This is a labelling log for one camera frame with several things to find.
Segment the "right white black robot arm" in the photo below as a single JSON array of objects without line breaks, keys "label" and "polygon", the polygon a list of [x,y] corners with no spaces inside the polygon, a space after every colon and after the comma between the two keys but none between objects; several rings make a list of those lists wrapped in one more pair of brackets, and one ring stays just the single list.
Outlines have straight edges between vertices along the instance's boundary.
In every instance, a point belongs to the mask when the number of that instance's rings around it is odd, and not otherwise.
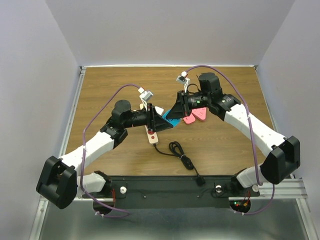
[{"label": "right white black robot arm", "polygon": [[213,72],[198,77],[200,90],[189,93],[187,72],[182,72],[177,81],[184,89],[177,93],[176,102],[167,113],[167,119],[181,119],[191,115],[192,110],[208,108],[222,121],[232,125],[251,140],[253,149],[260,149],[265,156],[262,164],[255,163],[235,176],[230,182],[231,192],[242,195],[253,185],[279,184],[301,165],[300,141],[274,131],[254,115],[247,105],[231,94],[223,93],[220,80]]}]

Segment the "white red power strip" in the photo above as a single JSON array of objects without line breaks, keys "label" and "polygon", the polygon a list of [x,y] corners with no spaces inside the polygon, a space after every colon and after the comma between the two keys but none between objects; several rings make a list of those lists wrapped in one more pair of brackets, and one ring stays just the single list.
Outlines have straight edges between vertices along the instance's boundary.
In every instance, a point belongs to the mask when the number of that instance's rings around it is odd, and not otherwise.
[{"label": "white red power strip", "polygon": [[150,145],[157,145],[159,143],[158,135],[156,132],[148,130],[148,127],[145,125],[145,131],[147,134],[148,142]]}]

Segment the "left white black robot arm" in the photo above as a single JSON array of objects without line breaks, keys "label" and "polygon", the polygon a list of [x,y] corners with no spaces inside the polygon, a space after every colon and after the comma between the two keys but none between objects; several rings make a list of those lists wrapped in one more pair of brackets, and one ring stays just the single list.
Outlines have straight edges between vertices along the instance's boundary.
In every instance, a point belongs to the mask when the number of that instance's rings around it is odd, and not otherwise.
[{"label": "left white black robot arm", "polygon": [[132,110],[127,100],[115,103],[106,124],[82,146],[60,156],[49,157],[42,168],[36,191],[59,209],[64,209],[84,194],[97,193],[106,197],[111,193],[111,184],[101,173],[84,174],[85,168],[103,154],[115,149],[128,136],[128,128],[146,126],[151,132],[173,128],[152,104]]}]

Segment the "blue plug adapter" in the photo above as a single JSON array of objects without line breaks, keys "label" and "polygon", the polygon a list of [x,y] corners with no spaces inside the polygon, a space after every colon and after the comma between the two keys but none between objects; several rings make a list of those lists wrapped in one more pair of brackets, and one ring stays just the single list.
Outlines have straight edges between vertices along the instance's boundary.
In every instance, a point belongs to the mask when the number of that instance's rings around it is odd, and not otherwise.
[{"label": "blue plug adapter", "polygon": [[162,118],[165,119],[167,122],[169,122],[175,128],[181,122],[181,119],[180,118],[173,118],[173,119],[167,118],[167,115],[168,115],[169,112],[170,112],[170,110],[167,110],[162,115]]}]

